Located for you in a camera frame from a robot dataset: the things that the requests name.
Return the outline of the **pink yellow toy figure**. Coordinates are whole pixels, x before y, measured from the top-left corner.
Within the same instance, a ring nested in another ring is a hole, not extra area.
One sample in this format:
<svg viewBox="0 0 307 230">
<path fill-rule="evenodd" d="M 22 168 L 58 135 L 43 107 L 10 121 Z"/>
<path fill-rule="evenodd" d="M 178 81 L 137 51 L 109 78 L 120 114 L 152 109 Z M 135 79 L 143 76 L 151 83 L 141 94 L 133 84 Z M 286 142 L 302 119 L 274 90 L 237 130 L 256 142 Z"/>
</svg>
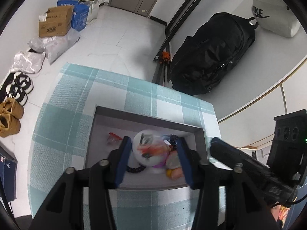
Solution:
<svg viewBox="0 0 307 230">
<path fill-rule="evenodd" d="M 167 169 L 166 175 L 171 180 L 177 180 L 184 175 L 177 151 L 173 151 L 169 154 L 165 161 L 165 167 Z"/>
</svg>

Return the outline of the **white pin badge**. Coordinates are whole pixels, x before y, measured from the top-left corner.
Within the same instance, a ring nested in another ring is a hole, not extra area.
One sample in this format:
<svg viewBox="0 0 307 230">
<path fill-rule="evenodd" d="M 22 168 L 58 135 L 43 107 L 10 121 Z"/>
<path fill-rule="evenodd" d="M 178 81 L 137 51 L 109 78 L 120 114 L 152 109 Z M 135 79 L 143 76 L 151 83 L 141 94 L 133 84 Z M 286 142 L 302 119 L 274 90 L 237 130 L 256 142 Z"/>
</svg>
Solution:
<svg viewBox="0 0 307 230">
<path fill-rule="evenodd" d="M 170 153 L 170 147 L 160 133 L 154 130 L 142 130 L 132 141 L 135 159 L 145 167 L 161 168 Z"/>
</svg>

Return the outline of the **grey open jewelry box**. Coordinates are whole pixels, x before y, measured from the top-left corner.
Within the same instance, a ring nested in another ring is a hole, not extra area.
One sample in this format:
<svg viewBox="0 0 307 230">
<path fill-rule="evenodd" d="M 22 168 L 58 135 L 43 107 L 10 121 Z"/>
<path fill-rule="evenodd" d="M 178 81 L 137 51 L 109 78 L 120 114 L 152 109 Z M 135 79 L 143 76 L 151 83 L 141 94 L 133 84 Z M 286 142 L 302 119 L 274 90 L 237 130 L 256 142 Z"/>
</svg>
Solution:
<svg viewBox="0 0 307 230">
<path fill-rule="evenodd" d="M 97 106 L 85 166 L 89 168 L 106 159 L 127 136 L 132 142 L 127 165 L 135 169 L 145 166 L 145 170 L 139 173 L 125 172 L 119 186 L 121 190 L 170 190 L 185 187 L 187 184 L 183 177 L 175 180 L 167 177 L 168 169 L 180 167 L 179 158 L 171 147 L 172 135 L 183 138 L 190 149 L 197 151 L 201 161 L 208 163 L 205 132 L 202 128 Z"/>
</svg>

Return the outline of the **teal plaid tablecloth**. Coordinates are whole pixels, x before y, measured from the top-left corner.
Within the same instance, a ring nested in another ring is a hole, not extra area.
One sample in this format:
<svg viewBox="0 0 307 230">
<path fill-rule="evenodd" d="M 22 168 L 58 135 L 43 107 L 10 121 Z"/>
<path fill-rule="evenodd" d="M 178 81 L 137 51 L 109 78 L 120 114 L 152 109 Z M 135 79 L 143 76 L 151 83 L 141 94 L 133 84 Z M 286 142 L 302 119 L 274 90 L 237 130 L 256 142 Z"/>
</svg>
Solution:
<svg viewBox="0 0 307 230">
<path fill-rule="evenodd" d="M 201 127 L 205 140 L 220 136 L 213 105 L 145 80 L 65 64 L 42 105 L 32 136 L 29 203 L 36 214 L 70 166 L 82 169 L 97 105 Z M 111 191 L 118 229 L 188 229 L 198 191 Z"/>
</svg>

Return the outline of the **black backpack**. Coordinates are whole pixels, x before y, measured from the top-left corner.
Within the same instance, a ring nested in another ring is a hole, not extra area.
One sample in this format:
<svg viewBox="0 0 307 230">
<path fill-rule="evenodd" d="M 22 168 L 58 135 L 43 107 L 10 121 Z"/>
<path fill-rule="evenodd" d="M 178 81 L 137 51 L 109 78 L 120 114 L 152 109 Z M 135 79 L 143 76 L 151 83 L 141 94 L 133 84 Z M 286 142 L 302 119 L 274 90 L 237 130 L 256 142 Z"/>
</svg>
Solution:
<svg viewBox="0 0 307 230">
<path fill-rule="evenodd" d="M 254 43 L 258 24 L 253 20 L 227 12 L 214 14 L 172 58 L 172 88 L 190 96 L 211 92 Z"/>
</svg>

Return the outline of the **black tripod stand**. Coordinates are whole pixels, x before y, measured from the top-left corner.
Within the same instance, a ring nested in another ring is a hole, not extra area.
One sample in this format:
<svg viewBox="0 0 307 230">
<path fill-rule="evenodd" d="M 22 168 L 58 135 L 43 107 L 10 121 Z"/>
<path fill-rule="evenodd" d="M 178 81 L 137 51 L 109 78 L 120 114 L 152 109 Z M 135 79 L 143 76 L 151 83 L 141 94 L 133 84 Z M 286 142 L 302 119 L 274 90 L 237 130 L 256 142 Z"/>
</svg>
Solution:
<svg viewBox="0 0 307 230">
<path fill-rule="evenodd" d="M 153 62 L 157 64 L 152 83 L 164 85 L 165 76 L 167 74 L 167 65 L 160 64 L 159 61 L 162 57 L 162 52 L 167 50 L 170 53 L 170 42 L 176 35 L 178 30 L 182 27 L 187 18 L 191 15 L 194 9 L 199 5 L 202 0 L 185 0 L 180 8 L 177 10 L 171 21 L 165 27 L 165 40 L 160 46 Z"/>
</svg>

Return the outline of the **blue shopping bag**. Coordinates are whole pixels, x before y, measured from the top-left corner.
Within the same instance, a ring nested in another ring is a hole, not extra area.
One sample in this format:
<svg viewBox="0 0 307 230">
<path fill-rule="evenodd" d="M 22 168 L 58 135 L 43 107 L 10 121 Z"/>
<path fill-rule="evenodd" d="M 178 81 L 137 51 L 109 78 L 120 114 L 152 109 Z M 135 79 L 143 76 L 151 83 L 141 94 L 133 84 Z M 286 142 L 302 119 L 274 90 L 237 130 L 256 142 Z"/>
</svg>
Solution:
<svg viewBox="0 0 307 230">
<path fill-rule="evenodd" d="M 16 199 L 17 160 L 1 146 L 1 180 L 9 202 Z"/>
</svg>

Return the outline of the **tan boot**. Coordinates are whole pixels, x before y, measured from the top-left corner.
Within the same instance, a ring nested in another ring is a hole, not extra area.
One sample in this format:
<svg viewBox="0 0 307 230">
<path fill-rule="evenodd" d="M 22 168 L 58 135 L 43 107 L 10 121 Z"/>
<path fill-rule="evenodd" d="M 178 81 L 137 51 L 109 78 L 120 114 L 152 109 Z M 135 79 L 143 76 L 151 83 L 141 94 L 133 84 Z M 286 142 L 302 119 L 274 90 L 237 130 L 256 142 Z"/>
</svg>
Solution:
<svg viewBox="0 0 307 230">
<path fill-rule="evenodd" d="M 15 135 L 20 131 L 20 121 L 10 114 L 1 113 L 1 137 Z"/>
<path fill-rule="evenodd" d="M 24 108 L 15 99 L 6 98 L 1 103 L 1 113 L 11 115 L 16 119 L 21 119 L 24 114 Z"/>
</svg>

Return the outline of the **black white sneaker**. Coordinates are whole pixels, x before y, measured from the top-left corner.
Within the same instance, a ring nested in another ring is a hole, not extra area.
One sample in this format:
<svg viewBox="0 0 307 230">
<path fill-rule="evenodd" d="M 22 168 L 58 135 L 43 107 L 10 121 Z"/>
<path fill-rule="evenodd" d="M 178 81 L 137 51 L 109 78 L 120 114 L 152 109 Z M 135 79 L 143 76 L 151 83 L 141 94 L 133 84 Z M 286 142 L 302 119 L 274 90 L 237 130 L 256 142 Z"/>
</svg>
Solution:
<svg viewBox="0 0 307 230">
<path fill-rule="evenodd" d="M 29 94 L 33 90 L 33 83 L 27 74 L 21 71 L 13 74 L 13 84 L 21 87 L 26 94 Z"/>
<path fill-rule="evenodd" d="M 15 99 L 21 106 L 24 106 L 28 101 L 28 91 L 32 86 L 21 87 L 17 84 L 9 84 L 4 86 L 5 98 Z"/>
</svg>

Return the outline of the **grey plastic mailer bag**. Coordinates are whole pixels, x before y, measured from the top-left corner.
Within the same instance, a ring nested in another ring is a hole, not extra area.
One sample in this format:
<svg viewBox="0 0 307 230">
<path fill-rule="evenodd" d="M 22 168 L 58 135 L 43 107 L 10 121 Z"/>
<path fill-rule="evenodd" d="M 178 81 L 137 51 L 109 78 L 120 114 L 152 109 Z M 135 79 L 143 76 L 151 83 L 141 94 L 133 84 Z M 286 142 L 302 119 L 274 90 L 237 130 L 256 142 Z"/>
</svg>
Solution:
<svg viewBox="0 0 307 230">
<path fill-rule="evenodd" d="M 80 32 L 71 28 L 65 36 L 32 38 L 28 46 L 37 53 L 45 53 L 49 63 L 52 64 L 71 48 L 80 39 L 80 36 Z"/>
</svg>

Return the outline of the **brown cardboard box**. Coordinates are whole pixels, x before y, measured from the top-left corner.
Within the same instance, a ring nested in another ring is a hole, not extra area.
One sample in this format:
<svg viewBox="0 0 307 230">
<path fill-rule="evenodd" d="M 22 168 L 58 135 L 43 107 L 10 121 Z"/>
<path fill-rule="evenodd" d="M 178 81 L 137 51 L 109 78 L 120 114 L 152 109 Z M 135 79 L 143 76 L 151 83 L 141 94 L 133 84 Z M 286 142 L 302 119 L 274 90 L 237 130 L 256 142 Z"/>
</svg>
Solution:
<svg viewBox="0 0 307 230">
<path fill-rule="evenodd" d="M 74 6 L 51 7 L 39 15 L 39 37 L 65 36 L 71 28 Z"/>
</svg>

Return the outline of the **blue cardboard box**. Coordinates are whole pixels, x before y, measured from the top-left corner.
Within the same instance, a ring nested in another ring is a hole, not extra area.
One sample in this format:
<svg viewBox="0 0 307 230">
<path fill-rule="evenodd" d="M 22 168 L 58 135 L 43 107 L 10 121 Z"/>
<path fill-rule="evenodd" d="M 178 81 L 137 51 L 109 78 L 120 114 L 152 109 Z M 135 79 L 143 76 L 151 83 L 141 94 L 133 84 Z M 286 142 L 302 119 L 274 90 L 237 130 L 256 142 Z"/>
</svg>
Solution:
<svg viewBox="0 0 307 230">
<path fill-rule="evenodd" d="M 89 6 L 82 4 L 77 0 L 59 0 L 57 2 L 57 6 L 68 5 L 74 6 L 71 27 L 80 32 L 86 27 Z"/>
</svg>

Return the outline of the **cream tote bag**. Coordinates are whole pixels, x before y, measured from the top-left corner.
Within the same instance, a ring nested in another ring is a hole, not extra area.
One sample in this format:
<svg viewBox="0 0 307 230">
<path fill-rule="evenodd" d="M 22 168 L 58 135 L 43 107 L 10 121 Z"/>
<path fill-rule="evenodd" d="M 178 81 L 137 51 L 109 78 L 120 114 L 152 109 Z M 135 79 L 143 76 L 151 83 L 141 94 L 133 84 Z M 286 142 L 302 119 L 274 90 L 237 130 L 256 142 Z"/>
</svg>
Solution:
<svg viewBox="0 0 307 230">
<path fill-rule="evenodd" d="M 77 0 L 81 4 L 87 5 L 89 7 L 88 16 L 86 24 L 89 25 L 93 20 L 96 20 L 98 17 L 98 11 L 102 0 Z"/>
</svg>

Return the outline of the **white Nike bag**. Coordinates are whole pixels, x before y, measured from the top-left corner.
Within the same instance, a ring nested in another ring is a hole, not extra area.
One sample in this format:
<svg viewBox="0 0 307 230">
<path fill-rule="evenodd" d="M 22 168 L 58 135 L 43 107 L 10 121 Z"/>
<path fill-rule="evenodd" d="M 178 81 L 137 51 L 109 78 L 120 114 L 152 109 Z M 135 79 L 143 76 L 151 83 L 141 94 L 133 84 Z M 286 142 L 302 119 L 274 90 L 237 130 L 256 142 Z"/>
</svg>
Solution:
<svg viewBox="0 0 307 230">
<path fill-rule="evenodd" d="M 252 13 L 259 26 L 283 37 L 294 37 L 301 26 L 283 0 L 253 0 Z"/>
</svg>

